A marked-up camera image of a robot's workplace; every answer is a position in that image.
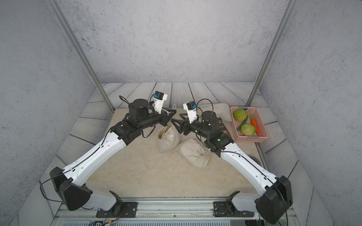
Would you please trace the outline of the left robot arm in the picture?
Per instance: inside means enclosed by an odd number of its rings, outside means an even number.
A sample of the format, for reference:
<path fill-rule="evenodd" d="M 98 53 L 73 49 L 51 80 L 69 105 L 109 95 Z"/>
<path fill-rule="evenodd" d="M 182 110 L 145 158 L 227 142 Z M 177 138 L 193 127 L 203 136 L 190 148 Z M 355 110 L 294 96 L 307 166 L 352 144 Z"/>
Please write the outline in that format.
<path fill-rule="evenodd" d="M 164 108 L 167 95 L 156 91 L 152 100 L 136 99 L 128 104 L 129 112 L 122 121 L 111 127 L 105 137 L 78 160 L 50 172 L 55 192 L 69 211 L 81 208 L 98 209 L 103 217 L 117 217 L 122 212 L 122 200 L 113 191 L 108 193 L 87 187 L 88 178 L 110 157 L 144 136 L 144 129 L 167 126 L 176 110 Z"/>

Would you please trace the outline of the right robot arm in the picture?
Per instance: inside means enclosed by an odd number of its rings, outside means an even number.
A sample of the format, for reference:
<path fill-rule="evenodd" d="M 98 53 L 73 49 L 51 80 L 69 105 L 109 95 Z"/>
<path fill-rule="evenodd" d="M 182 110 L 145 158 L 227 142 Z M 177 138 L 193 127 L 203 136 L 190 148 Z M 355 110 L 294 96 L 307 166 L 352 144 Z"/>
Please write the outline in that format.
<path fill-rule="evenodd" d="M 181 119 L 172 119 L 172 124 L 180 134 L 193 132 L 205 138 L 204 145 L 211 152 L 231 164 L 255 188 L 257 195 L 247 195 L 236 191 L 226 200 L 227 210 L 231 215 L 249 211 L 258 213 L 267 223 L 276 224 L 293 204 L 290 180 L 277 177 L 247 154 L 237 143 L 219 130 L 219 119 L 214 111 L 197 114 L 198 105 L 194 101 L 184 103 L 185 113 Z"/>

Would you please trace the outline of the cream drawstring bag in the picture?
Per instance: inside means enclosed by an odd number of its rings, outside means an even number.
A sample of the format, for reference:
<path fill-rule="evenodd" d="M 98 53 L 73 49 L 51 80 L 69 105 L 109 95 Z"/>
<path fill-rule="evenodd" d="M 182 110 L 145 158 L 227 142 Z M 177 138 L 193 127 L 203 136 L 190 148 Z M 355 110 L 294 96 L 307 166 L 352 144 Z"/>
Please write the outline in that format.
<path fill-rule="evenodd" d="M 204 111 L 214 111 L 218 118 L 221 118 L 223 121 L 232 121 L 232 115 L 230 107 L 226 103 L 217 103 L 217 104 L 205 104 L 200 105 L 201 110 Z"/>
<path fill-rule="evenodd" d="M 206 167 L 211 157 L 211 151 L 205 149 L 194 139 L 188 139 L 180 143 L 176 147 L 176 151 L 188 163 L 199 168 Z"/>
<path fill-rule="evenodd" d="M 169 122 L 166 127 L 159 130 L 156 138 L 158 140 L 159 153 L 174 150 L 182 140 L 180 133 L 171 122 Z"/>

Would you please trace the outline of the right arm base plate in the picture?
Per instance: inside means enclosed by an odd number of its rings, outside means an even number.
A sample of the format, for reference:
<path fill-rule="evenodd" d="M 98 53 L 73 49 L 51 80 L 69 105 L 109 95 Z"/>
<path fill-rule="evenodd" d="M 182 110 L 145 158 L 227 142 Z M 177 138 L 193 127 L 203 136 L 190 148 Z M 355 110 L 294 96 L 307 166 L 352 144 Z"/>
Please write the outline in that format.
<path fill-rule="evenodd" d="M 214 217 L 232 217 L 232 218 L 253 218 L 255 214 L 250 211 L 238 211 L 231 202 L 216 201 L 213 202 Z"/>

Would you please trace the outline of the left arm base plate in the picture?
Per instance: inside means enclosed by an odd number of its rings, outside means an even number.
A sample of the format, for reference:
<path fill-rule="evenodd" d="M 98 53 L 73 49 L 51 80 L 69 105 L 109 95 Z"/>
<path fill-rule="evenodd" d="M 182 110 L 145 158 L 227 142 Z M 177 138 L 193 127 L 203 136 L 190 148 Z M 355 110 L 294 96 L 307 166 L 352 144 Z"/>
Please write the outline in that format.
<path fill-rule="evenodd" d="M 98 209 L 96 218 L 135 218 L 137 202 L 117 202 L 109 211 Z"/>

